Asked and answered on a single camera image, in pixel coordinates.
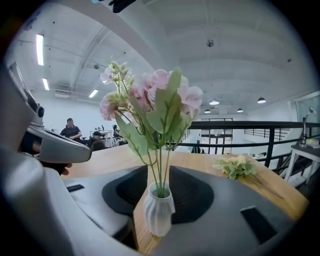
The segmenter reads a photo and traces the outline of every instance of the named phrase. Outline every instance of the desk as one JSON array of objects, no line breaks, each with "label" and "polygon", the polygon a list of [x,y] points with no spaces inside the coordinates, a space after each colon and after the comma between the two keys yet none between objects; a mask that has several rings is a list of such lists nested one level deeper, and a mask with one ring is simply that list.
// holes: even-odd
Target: desk
[{"label": "desk", "polygon": [[[167,151],[162,152],[162,159],[165,162],[167,157]],[[232,155],[212,155],[212,154],[195,154],[195,153],[184,153],[184,152],[170,152],[169,164],[190,168],[205,173],[210,173],[217,176],[224,176],[221,170],[214,169],[212,165],[218,158],[228,158]],[[282,198],[279,198],[272,192],[263,188],[253,179],[239,179],[240,182],[248,185],[256,192],[264,196],[265,198],[272,201],[279,208],[281,208],[286,214],[288,214],[293,220],[298,220],[304,213],[308,200],[300,194],[294,187],[290,186],[281,177],[260,164],[256,160],[249,156],[248,158],[255,166],[257,170],[256,177],[268,188],[275,191]],[[133,153],[128,145],[116,146],[100,151],[92,152],[92,157],[88,162],[74,163],[72,168],[69,170],[69,175],[65,178],[80,178],[88,177],[92,175],[105,174],[109,172],[116,172],[132,166],[143,165],[142,161]],[[154,182],[152,171],[149,168],[148,173],[148,184]],[[139,251],[144,254],[149,254],[154,247],[160,242],[160,237],[152,236],[145,225],[143,215],[143,201],[147,194],[147,189],[144,192],[141,200],[136,206],[133,212],[135,231],[137,241],[139,245]]]},{"label": "desk", "polygon": [[312,171],[315,167],[315,163],[320,163],[320,148],[312,148],[312,147],[300,147],[298,145],[291,146],[292,153],[291,153],[291,159],[289,163],[288,170],[286,172],[284,180],[286,182],[289,181],[289,178],[291,176],[292,170],[294,168],[295,162],[298,158],[298,156],[302,156],[305,158],[309,158],[312,160],[311,168],[308,173],[308,176],[305,180],[305,183],[307,184],[309,182],[309,179],[311,177]]},{"label": "desk", "polygon": [[102,135],[106,135],[105,136],[106,146],[112,147],[112,137],[113,137],[113,133],[114,133],[113,130],[95,130],[95,131],[90,131],[90,136],[91,137],[94,135],[94,132],[100,132]]}]

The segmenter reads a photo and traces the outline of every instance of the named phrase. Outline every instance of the metal railing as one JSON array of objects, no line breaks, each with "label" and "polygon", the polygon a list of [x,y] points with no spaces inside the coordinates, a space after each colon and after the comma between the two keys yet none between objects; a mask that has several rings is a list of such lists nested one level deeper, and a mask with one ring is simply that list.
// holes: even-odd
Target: metal railing
[{"label": "metal railing", "polygon": [[[320,123],[307,123],[306,126],[311,131],[311,128],[320,127]],[[185,147],[202,147],[202,148],[245,148],[245,147],[259,147],[268,146],[265,158],[258,158],[257,161],[263,162],[264,165],[269,167],[270,161],[291,155],[291,153],[272,156],[274,145],[298,142],[302,138],[287,139],[275,141],[276,129],[289,130],[293,128],[302,128],[302,122],[274,122],[274,121],[194,121],[189,127],[190,130],[208,130],[208,129],[255,129],[255,130],[268,130],[268,142],[264,143],[243,143],[243,144],[204,144],[204,143],[178,143],[179,146]],[[319,137],[320,134],[312,135],[309,133],[310,138]]]},{"label": "metal railing", "polygon": [[[278,141],[282,141],[283,138],[288,134],[290,129],[285,128],[275,128],[274,129],[274,139]],[[269,138],[270,129],[244,129],[244,134],[252,135],[252,136],[260,136],[264,138]]]}]

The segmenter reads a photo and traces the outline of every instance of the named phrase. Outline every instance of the white ceiling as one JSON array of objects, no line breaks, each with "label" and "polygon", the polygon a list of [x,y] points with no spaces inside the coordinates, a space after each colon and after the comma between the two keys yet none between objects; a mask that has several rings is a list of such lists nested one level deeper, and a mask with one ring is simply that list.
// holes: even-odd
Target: white ceiling
[{"label": "white ceiling", "polygon": [[[18,62],[33,90],[44,90],[46,77],[48,93],[63,89],[79,100],[99,102],[113,91],[99,78],[111,59],[127,62],[135,74],[179,65],[190,85],[202,88],[202,111],[213,98],[221,102],[216,108],[229,114],[238,108],[247,113],[262,107],[259,97],[267,105],[317,89],[308,52],[264,1],[137,0],[120,14],[111,13],[106,1],[59,2],[73,9],[44,5],[8,55],[8,64]],[[38,33],[44,34],[44,66],[37,62]],[[207,47],[209,39],[213,47]],[[89,99],[93,89],[99,93]]]}]

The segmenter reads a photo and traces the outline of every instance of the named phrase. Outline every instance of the white vase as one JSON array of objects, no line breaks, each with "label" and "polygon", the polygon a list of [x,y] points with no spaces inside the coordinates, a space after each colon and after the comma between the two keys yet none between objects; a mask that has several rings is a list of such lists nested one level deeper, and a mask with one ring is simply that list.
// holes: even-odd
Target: white vase
[{"label": "white vase", "polygon": [[143,205],[146,227],[152,235],[157,237],[164,237],[169,232],[171,229],[171,215],[176,212],[168,183],[164,184],[164,189],[167,197],[159,198],[156,183],[150,184]]}]

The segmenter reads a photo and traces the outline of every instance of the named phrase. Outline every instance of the white table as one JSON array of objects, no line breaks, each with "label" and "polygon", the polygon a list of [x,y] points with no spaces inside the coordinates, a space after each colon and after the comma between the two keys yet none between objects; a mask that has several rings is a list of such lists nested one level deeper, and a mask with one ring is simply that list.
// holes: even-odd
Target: white table
[{"label": "white table", "polygon": [[90,131],[90,136],[91,137],[94,135],[94,132],[99,132],[102,135],[105,135],[106,146],[112,147],[112,136],[113,136],[113,133],[114,133],[113,130],[94,130],[94,131]]},{"label": "white table", "polygon": [[290,159],[290,164],[288,167],[288,170],[286,172],[284,180],[286,182],[289,181],[289,178],[291,176],[292,170],[294,168],[295,162],[298,158],[298,156],[302,156],[305,158],[309,158],[312,160],[311,168],[308,173],[308,176],[305,180],[305,183],[307,184],[310,180],[311,174],[313,172],[313,169],[315,167],[315,164],[318,162],[320,163],[320,148],[312,148],[312,147],[299,147],[298,145],[293,145],[292,147],[292,154]]}]

